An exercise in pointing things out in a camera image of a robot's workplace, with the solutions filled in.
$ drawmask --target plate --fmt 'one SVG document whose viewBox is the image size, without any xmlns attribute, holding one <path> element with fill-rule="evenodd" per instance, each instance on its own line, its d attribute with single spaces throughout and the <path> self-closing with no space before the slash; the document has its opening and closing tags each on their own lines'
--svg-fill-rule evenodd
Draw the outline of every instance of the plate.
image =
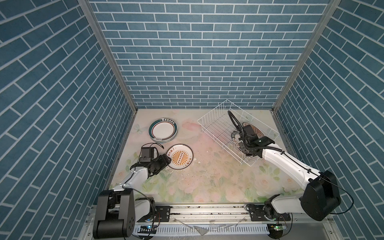
<svg viewBox="0 0 384 240">
<path fill-rule="evenodd" d="M 264 137 L 263 132 L 260 129 L 258 129 L 257 127 L 255 127 L 255 125 L 253 125 L 252 123 L 249 123 L 249 122 L 243 122 L 243 127 L 245 127 L 247 125 L 251 125 L 253 131 L 257 134 L 258 138 Z"/>
<path fill-rule="evenodd" d="M 161 118 L 151 124 L 148 132 L 153 141 L 167 143 L 176 137 L 177 125 L 172 119 Z"/>
<path fill-rule="evenodd" d="M 232 141 L 235 143 L 235 146 L 241 151 L 241 148 L 238 143 L 238 139 L 240 138 L 240 134 L 237 131 L 233 131 L 231 134 Z"/>
<path fill-rule="evenodd" d="M 177 170 L 188 167 L 193 160 L 192 149 L 185 144 L 176 144 L 170 147 L 167 156 L 171 159 L 169 167 Z"/>
</svg>

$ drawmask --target white plate with green rim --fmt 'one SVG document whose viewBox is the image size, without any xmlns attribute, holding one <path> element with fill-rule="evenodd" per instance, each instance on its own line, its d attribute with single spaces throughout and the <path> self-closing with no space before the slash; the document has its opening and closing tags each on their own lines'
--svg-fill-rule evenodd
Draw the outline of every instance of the white plate with green rim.
<svg viewBox="0 0 384 240">
<path fill-rule="evenodd" d="M 167 143 L 176 137 L 177 124 L 172 119 L 161 118 L 151 124 L 148 132 L 153 141 Z"/>
</svg>

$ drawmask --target white wire dish rack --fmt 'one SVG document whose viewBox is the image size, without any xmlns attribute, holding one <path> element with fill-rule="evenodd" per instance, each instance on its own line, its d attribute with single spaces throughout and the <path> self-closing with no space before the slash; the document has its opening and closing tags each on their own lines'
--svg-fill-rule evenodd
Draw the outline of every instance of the white wire dish rack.
<svg viewBox="0 0 384 240">
<path fill-rule="evenodd" d="M 247 165 L 252 166 L 259 159 L 259 157 L 247 157 L 235 146 L 235 143 L 231 138 L 231 134 L 236 129 L 228 116 L 228 110 L 235 115 L 240 123 L 252 123 L 262 131 L 264 136 L 267 136 L 272 140 L 278 138 L 280 134 L 278 131 L 253 117 L 251 114 L 244 111 L 229 100 L 225 100 L 220 103 L 217 107 L 197 120 L 197 122 L 201 125 L 203 132 L 207 133 L 237 161 L 241 164 L 246 163 Z"/>
</svg>

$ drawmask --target aluminum frame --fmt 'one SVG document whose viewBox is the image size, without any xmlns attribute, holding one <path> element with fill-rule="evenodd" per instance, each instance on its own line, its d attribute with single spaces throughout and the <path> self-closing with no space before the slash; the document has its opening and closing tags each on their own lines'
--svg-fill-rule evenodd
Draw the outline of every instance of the aluminum frame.
<svg viewBox="0 0 384 240">
<path fill-rule="evenodd" d="M 119 70 L 119 67 L 116 63 L 115 58 L 112 55 L 111 49 L 109 48 L 107 40 L 105 39 L 104 34 L 100 28 L 100 25 L 96 19 L 96 15 L 93 12 L 91 4 L 89 3 L 88 0 L 78 0 L 78 2 L 81 7 L 81 10 L 84 12 L 85 18 L 87 19 L 93 33 L 95 34 L 95 37 L 102 51 L 104 52 L 104 55 L 109 63 L 109 66 L 111 67 L 112 72 L 115 75 L 116 80 L 119 83 L 119 86 L 123 91 L 125 98 L 127 99 L 133 112 L 137 113 L 137 107 L 135 105 L 135 102 L 133 101 L 131 94 L 128 91 L 127 84 L 125 84 L 124 78 Z"/>
<path fill-rule="evenodd" d="M 324 9 L 323 15 L 320 18 L 318 24 L 316 24 L 315 29 L 311 37 L 308 40 L 307 45 L 304 48 L 303 53 L 300 55 L 299 59 L 296 62 L 296 65 L 293 67 L 290 76 L 287 79 L 283 89 L 281 90 L 280 95 L 278 96 L 276 102 L 273 104 L 272 111 L 277 112 L 285 96 L 288 94 L 293 83 L 296 81 L 297 76 L 299 75 L 301 69 L 303 68 L 305 62 L 307 61 L 309 55 L 311 54 L 313 48 L 315 47 L 317 41 L 319 40 L 321 34 L 323 33 L 325 27 L 327 26 L 329 20 L 331 19 L 333 13 L 335 12 L 337 6 L 339 6 L 341 0 L 330 0 L 326 8 Z"/>
<path fill-rule="evenodd" d="M 176 227 L 180 225 L 179 221 L 184 224 L 197 225 L 197 224 L 239 224 L 241 227 L 247 227 L 254 224 L 273 224 L 276 221 L 259 221 L 252 222 L 249 216 L 249 212 L 245 209 L 247 203 L 170 203 L 160 202 L 156 203 L 156 206 L 171 206 L 169 222 L 161 222 L 161 225 L 167 225 L 169 227 Z M 93 205 L 84 227 L 80 233 L 79 240 L 91 240 L 93 219 L 96 213 L 97 205 Z M 316 223 L 324 225 L 328 231 L 330 240 L 342 239 L 340 234 L 335 228 L 334 220 L 328 216 L 322 221 L 316 221 L 306 214 L 293 214 L 293 224 L 298 223 Z M 136 223 L 137 225 L 143 225 L 147 223 Z"/>
</svg>

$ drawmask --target brick wallpaper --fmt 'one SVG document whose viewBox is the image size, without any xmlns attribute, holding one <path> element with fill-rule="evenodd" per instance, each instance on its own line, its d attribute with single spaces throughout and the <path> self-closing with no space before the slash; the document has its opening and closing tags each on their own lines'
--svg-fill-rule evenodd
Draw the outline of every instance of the brick wallpaper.
<svg viewBox="0 0 384 240">
<path fill-rule="evenodd" d="M 278 110 L 298 157 L 353 195 L 344 239 L 384 239 L 384 1 L 342 0 Z M 341 192 L 346 210 L 351 201 Z"/>
<path fill-rule="evenodd" d="M 91 0 L 139 108 L 270 109 L 328 0 Z"/>
<path fill-rule="evenodd" d="M 76 0 L 0 1 L 0 239 L 73 239 L 132 112 Z"/>
</svg>

